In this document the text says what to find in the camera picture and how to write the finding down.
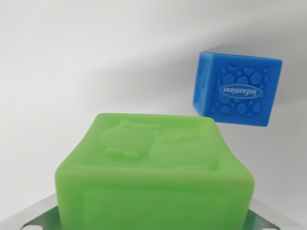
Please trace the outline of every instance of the green rubber block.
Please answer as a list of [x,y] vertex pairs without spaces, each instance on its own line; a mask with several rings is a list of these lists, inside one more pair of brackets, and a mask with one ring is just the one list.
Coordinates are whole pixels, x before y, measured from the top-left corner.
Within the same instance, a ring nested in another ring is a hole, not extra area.
[[99,114],[56,188],[63,230],[241,230],[254,180],[211,118]]

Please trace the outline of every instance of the metal base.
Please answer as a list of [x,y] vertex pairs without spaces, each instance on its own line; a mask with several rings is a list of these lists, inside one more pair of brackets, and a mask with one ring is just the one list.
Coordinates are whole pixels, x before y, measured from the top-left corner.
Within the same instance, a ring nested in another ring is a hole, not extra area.
[[[56,194],[0,222],[0,230],[62,230]],[[253,199],[243,230],[306,230]]]

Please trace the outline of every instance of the embossed animal figure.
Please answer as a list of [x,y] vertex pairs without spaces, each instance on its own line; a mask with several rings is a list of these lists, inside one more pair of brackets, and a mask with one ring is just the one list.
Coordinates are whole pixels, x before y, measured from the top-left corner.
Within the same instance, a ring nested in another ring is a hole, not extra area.
[[201,146],[205,140],[192,132],[160,135],[152,146],[149,158],[163,169],[213,170],[219,156],[215,152],[205,154]]
[[159,124],[140,124],[122,119],[117,126],[101,133],[100,144],[110,158],[138,160],[148,155],[159,134]]

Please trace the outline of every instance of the cube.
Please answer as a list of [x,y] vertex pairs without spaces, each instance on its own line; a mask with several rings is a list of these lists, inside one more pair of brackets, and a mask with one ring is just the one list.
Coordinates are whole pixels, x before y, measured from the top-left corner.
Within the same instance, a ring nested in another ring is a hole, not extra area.
[[211,118],[99,114],[56,188],[63,230],[241,230],[254,180]]
[[282,61],[201,52],[193,105],[216,122],[267,126]]

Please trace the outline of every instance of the blue rubber block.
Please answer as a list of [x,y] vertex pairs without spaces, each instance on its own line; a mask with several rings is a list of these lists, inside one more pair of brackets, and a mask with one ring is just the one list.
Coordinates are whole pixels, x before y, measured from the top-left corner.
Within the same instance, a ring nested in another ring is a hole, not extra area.
[[201,52],[193,105],[216,122],[267,126],[282,61]]

